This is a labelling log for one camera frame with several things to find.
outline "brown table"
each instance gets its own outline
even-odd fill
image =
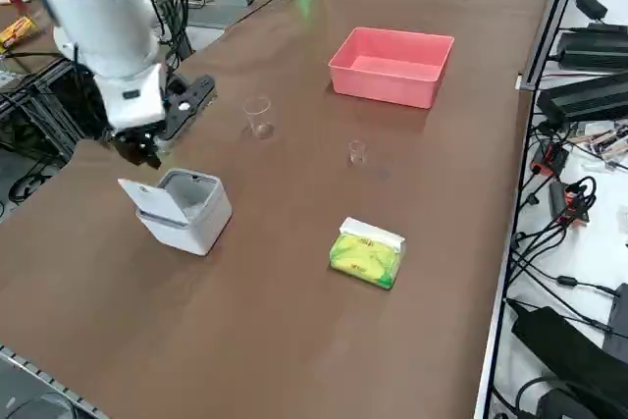
[[[0,245],[0,340],[118,419],[467,418],[529,101],[515,78],[544,0],[276,0],[184,62],[219,99],[165,167],[219,176],[234,215],[208,257],[158,243],[93,143]],[[355,26],[456,42],[435,108],[336,95]],[[264,93],[275,136],[242,130]],[[368,165],[346,166],[353,139]],[[392,291],[328,269],[346,216],[407,237]]]

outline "clear glass cup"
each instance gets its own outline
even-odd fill
[[[366,144],[354,140],[349,143],[349,163],[352,166],[361,166],[366,163]]]
[[[271,137],[275,132],[271,112],[271,101],[268,97],[254,97],[244,102],[244,113],[251,126],[251,132],[259,139]]]

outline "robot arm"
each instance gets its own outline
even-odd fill
[[[144,0],[42,0],[62,51],[75,47],[93,73],[115,131],[165,119],[165,74]]]
[[[144,0],[41,1],[56,25],[59,49],[69,59],[79,52],[93,72],[121,154],[157,165],[156,150],[193,121],[214,81],[203,77],[171,90]]]

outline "white box with lid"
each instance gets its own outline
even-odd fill
[[[156,187],[119,179],[137,206],[137,218],[166,245],[206,255],[232,216],[217,177],[171,169]]]

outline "pink plastic bin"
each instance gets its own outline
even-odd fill
[[[432,108],[451,36],[358,27],[330,61],[337,93]]]

